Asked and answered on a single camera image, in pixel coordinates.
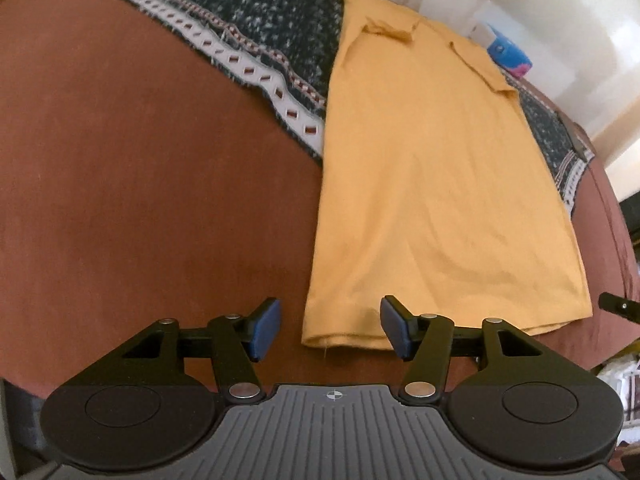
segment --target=gray ribbed plate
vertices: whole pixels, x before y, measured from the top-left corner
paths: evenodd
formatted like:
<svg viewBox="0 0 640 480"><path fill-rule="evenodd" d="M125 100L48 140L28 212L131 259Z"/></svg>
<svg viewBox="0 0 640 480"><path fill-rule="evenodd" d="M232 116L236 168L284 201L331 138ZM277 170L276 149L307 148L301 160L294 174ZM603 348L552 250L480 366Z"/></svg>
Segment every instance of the gray ribbed plate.
<svg viewBox="0 0 640 480"><path fill-rule="evenodd" d="M281 386L230 409L213 436L163 468L92 476L61 466L52 480L526 480L457 441L437 410L411 408L387 386ZM614 480L604 466L546 480Z"/></svg>

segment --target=yellow object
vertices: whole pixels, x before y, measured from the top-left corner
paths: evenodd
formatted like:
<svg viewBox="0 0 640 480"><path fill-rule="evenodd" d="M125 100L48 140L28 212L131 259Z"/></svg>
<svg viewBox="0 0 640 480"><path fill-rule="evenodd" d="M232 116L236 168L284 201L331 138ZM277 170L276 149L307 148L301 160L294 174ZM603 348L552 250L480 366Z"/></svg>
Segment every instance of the yellow object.
<svg viewBox="0 0 640 480"><path fill-rule="evenodd" d="M574 231L487 52L386 0L344 0L303 343L390 348L380 299L529 333L591 315Z"/></svg>

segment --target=brown tablecloth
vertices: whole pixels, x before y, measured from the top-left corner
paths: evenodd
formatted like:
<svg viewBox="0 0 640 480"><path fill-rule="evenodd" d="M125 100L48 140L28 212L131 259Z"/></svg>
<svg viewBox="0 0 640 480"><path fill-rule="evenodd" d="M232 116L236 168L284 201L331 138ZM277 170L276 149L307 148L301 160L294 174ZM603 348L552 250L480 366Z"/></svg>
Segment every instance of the brown tablecloth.
<svg viewBox="0 0 640 480"><path fill-rule="evenodd" d="M277 296L266 386L399 383L391 352L300 344L321 170L261 95L123 0L1 0L0 38L0 376L46 396L155 319L203 326ZM638 299L597 160L574 226L594 301ZM590 367L639 335L596 311L541 339ZM456 360L452 382L470 370Z"/></svg>

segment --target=black circular motor housing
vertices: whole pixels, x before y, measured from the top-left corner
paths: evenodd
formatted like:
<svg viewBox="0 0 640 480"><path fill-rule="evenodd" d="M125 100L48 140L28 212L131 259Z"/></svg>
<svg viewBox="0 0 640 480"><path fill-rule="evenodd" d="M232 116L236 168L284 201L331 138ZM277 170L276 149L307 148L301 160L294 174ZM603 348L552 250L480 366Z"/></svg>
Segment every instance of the black circular motor housing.
<svg viewBox="0 0 640 480"><path fill-rule="evenodd" d="M490 365L450 394L447 415L471 447L501 463L536 471L570 470L607 459L623 415L612 388L596 377L585 381L583 370L573 382L571 373L558 380L544 367L530 370L531 380L514 385L521 374L504 360L500 364L505 366Z"/></svg>
<svg viewBox="0 0 640 480"><path fill-rule="evenodd" d="M214 420L212 394L182 384L64 384L40 415L48 443L65 463L124 472L153 468L190 450Z"/></svg>

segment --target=black and white patterned cloth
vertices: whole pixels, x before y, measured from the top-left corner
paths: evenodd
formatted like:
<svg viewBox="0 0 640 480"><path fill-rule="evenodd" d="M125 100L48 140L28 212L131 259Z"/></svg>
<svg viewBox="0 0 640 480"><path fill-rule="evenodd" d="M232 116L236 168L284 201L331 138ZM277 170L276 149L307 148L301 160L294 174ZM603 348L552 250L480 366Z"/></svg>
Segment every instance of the black and white patterned cloth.
<svg viewBox="0 0 640 480"><path fill-rule="evenodd" d="M128 1L183 38L230 78L260 88L285 130L322 162L326 99L342 28L342 0ZM558 115L505 76L520 91L533 136L571 214L577 186L593 153L583 147L576 150Z"/></svg>

